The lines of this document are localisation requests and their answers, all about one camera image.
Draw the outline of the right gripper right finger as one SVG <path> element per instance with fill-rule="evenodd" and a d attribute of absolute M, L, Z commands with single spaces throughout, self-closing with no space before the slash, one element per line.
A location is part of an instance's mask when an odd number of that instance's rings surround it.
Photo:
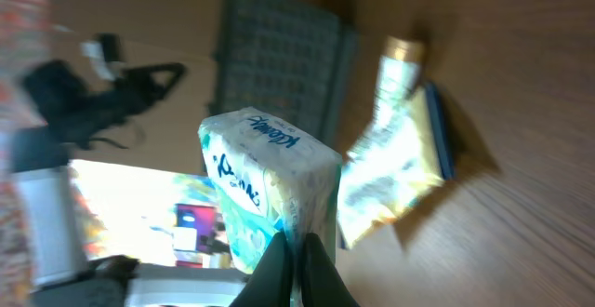
<path fill-rule="evenodd" d="M 317 234 L 305 236 L 299 261 L 299 279 L 305 307 L 359 307 Z"/>

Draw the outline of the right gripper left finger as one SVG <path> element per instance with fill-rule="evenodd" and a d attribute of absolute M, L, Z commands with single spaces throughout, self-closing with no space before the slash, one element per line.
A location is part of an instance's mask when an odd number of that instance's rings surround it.
<path fill-rule="evenodd" d="M 230 307 L 289 307 L 293 271 L 293 253 L 285 233 L 278 232 Z"/>

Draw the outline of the teal tissue pack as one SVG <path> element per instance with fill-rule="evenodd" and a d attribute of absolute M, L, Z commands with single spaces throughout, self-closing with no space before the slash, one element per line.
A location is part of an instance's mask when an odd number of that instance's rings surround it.
<path fill-rule="evenodd" d="M 253 273 L 278 232 L 295 252 L 315 233 L 336 256 L 339 153 L 253 107 L 204 119 L 198 135 L 236 268 Z"/>

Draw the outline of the yellow snack pouch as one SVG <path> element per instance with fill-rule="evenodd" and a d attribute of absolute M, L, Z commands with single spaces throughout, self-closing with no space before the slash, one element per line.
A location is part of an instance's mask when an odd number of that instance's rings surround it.
<path fill-rule="evenodd" d="M 403 99 L 383 90 L 375 118 L 342 170 L 337 222 L 343 247 L 404 217 L 454 176 L 438 88 L 428 82 Z"/>

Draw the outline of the white green cosmetic tube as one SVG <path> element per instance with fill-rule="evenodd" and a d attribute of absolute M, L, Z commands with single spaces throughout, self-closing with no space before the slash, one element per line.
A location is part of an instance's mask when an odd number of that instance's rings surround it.
<path fill-rule="evenodd" d="M 373 117 L 362 139 L 364 153 L 404 144 L 413 135 L 407 100 L 421 73 L 425 46 L 389 36 L 379 59 Z"/>

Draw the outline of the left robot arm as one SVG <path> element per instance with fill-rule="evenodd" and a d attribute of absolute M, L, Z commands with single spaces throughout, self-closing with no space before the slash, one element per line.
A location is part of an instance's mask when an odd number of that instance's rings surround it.
<path fill-rule="evenodd" d="M 12 173 L 64 167 L 70 145 L 90 151 L 94 142 L 103 142 L 124 150 L 125 145 L 98 134 L 166 99 L 187 72 L 179 62 L 126 66 L 116 33 L 96 34 L 83 50 L 112 88 L 91 92 L 64 60 L 42 63 L 27 73 L 21 86 L 46 123 L 16 132 L 10 144 Z"/>

